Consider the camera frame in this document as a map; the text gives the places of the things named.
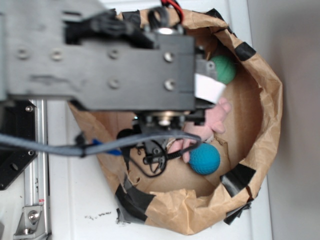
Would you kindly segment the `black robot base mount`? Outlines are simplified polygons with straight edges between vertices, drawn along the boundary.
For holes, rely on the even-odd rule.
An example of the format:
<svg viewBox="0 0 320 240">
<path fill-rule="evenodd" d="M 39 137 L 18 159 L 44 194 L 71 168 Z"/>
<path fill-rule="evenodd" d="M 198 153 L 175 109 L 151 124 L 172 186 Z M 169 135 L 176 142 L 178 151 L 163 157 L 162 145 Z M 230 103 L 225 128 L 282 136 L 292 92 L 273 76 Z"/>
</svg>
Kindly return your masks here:
<svg viewBox="0 0 320 240">
<path fill-rule="evenodd" d="M 0 124 L 0 133 L 14 141 L 25 139 L 35 141 L 36 106 L 29 100 L 19 100 L 13 106 L 6 106 Z M 0 143 L 0 189 L 6 190 L 25 168 L 34 160 L 37 153 L 21 145 Z"/>
</svg>

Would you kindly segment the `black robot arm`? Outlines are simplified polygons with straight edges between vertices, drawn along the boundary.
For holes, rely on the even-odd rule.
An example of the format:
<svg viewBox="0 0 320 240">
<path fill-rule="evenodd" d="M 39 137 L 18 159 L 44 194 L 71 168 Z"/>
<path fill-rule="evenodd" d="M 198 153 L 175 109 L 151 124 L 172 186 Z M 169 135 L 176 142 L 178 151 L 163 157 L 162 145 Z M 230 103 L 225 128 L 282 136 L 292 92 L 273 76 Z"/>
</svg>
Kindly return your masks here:
<svg viewBox="0 0 320 240">
<path fill-rule="evenodd" d="M 216 80 L 175 0 L 119 18 L 98 0 L 0 3 L 0 108 L 66 100 L 85 111 L 134 112 L 155 125 L 204 122 L 225 85 Z"/>
</svg>

